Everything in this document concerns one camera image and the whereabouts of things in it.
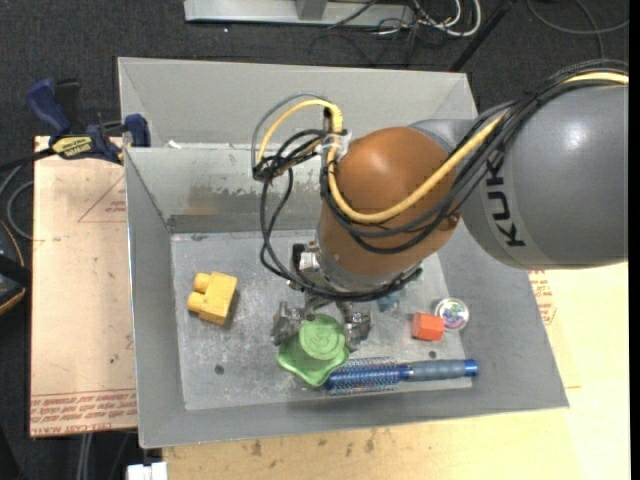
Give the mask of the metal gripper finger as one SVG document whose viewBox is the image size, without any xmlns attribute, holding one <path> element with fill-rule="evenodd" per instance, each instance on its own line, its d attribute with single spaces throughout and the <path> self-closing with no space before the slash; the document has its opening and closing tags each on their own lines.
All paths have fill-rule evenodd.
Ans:
<svg viewBox="0 0 640 480">
<path fill-rule="evenodd" d="M 279 303 L 273 317 L 273 325 L 270 332 L 271 342 L 279 346 L 296 336 L 306 319 L 306 311 L 300 306 L 290 306 L 286 301 Z"/>
<path fill-rule="evenodd" d="M 368 309 L 349 310 L 343 314 L 345 345 L 350 352 L 360 348 L 361 343 L 368 338 L 371 328 L 371 312 Z"/>
</svg>

